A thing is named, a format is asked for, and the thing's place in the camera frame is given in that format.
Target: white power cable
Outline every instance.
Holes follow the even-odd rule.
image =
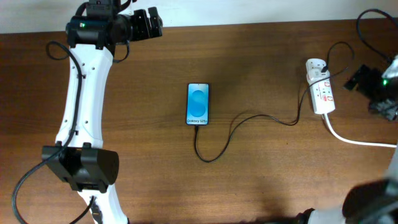
[[[358,142],[358,141],[352,141],[352,140],[348,140],[345,139],[341,136],[339,136],[338,134],[335,133],[335,130],[333,130],[333,128],[331,127],[330,121],[329,121],[329,117],[327,114],[323,114],[323,117],[326,121],[326,124],[330,130],[330,132],[338,139],[342,140],[343,142],[347,142],[347,143],[351,143],[351,144],[359,144],[362,146],[379,146],[379,147],[391,147],[391,148],[396,148],[397,145],[393,145],[393,144],[383,144],[383,143],[371,143],[371,142]]]

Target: smartphone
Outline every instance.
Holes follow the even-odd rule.
[[[187,125],[209,123],[209,84],[188,84]]]

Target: wood grain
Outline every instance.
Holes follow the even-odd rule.
[[[210,124],[198,146],[205,158],[225,144],[231,121],[268,113],[291,121],[306,88],[305,61],[325,58],[337,41],[349,42],[356,60],[333,81],[336,132],[350,139],[395,143],[397,123],[367,112],[368,100],[342,89],[362,64],[385,68],[357,38],[355,21],[285,22],[180,27],[159,39],[131,44],[132,54],[113,65],[103,110],[104,148],[118,152],[116,188],[124,213],[138,223],[236,223],[294,216],[341,204],[358,183],[381,178],[393,150],[335,139],[306,97],[298,125],[255,119],[236,131],[214,164],[193,151],[185,124],[187,84],[211,83]],[[363,22],[366,38],[393,54],[390,24]],[[63,116],[68,61],[45,56],[50,40],[65,34],[0,35],[0,222],[17,223],[11,193],[19,178],[53,144]],[[121,58],[124,49],[118,49]],[[331,56],[333,72],[349,64],[349,51]],[[21,188],[18,205],[29,223],[66,223],[85,208],[67,184],[43,168]],[[89,216],[81,223],[92,223]]]

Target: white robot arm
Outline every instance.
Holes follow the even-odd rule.
[[[82,4],[67,25],[70,53],[78,65],[70,60],[70,78],[63,121],[56,137],[56,146],[44,146],[42,159],[54,155],[64,146],[72,133],[67,149],[50,160],[48,167],[72,190],[78,191],[89,205],[95,200],[90,212],[94,222],[99,224],[127,224],[116,193],[115,181],[119,170],[116,152],[102,149],[101,117],[106,79],[115,62],[116,44],[139,41],[162,36],[162,19],[156,8],[150,8],[150,18],[145,10],[134,11],[132,15],[128,0],[92,1]],[[80,103],[76,116],[75,103],[78,91],[78,71],[83,76]]]

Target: white power strip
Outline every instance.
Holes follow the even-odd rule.
[[[326,62],[321,59],[312,58],[307,60],[305,67],[307,68],[307,81],[310,85],[330,77],[329,71],[321,72],[325,65]],[[330,113],[336,109],[329,79],[314,84],[310,90],[313,110],[316,114]]]
[[[326,71],[322,73],[322,68],[326,65],[324,60],[321,59],[309,59],[307,60],[305,66],[307,68],[307,81],[310,85],[313,83],[322,80],[324,78],[330,77],[330,72]],[[342,140],[351,144],[359,144],[362,146],[379,146],[379,147],[391,147],[396,148],[395,144],[383,144],[383,143],[371,143],[371,142],[359,142],[345,139],[339,136],[335,130],[331,127],[328,113],[334,111],[335,107],[335,99],[333,98],[333,94],[331,92],[330,79],[326,79],[320,81],[311,86],[311,98],[313,110],[316,114],[322,114],[323,119],[326,121],[326,125],[328,126],[332,135],[334,135],[339,140]]]

